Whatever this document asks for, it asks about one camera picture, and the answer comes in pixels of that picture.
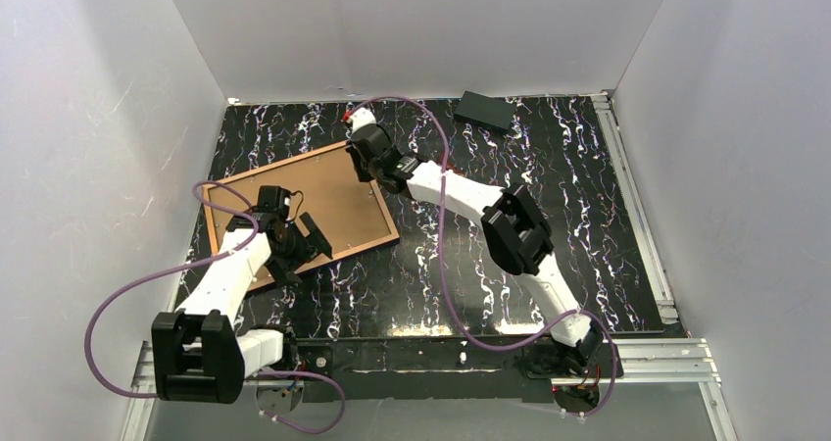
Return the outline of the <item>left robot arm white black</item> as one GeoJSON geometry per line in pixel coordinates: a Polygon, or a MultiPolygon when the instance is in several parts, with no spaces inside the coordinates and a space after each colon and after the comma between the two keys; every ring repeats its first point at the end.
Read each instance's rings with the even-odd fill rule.
{"type": "Polygon", "coordinates": [[[267,270],[275,285],[299,282],[298,270],[332,248],[311,215],[291,215],[293,192],[260,188],[257,202],[233,214],[220,253],[193,293],[151,325],[157,395],[166,401],[230,404],[263,368],[290,365],[292,334],[281,326],[237,335],[234,321],[267,270]]]}

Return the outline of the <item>blue photo frame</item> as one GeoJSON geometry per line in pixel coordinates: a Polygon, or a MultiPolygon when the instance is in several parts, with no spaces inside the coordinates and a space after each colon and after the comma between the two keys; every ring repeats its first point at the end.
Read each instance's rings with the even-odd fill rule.
{"type": "Polygon", "coordinates": [[[331,245],[330,256],[317,255],[299,266],[298,274],[400,238],[379,185],[374,180],[359,181],[347,143],[341,141],[201,186],[199,194],[216,205],[204,208],[213,254],[220,252],[234,219],[230,211],[253,212],[266,186],[292,193],[284,216],[294,221],[301,235],[310,233],[301,222],[301,215],[307,214],[331,245]]]}

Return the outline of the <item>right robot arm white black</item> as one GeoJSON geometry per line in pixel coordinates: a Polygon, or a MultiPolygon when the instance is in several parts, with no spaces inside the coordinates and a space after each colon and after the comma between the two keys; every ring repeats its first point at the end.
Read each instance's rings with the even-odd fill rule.
{"type": "Polygon", "coordinates": [[[349,121],[347,151],[359,181],[377,181],[385,190],[411,200],[443,205],[478,226],[492,261],[515,276],[542,314],[560,318],[550,333],[565,369],[583,372],[594,361],[603,334],[577,312],[578,302],[565,282],[554,253],[552,229],[527,187],[501,188],[442,172],[439,164],[416,153],[403,154],[374,121],[349,121]]]}

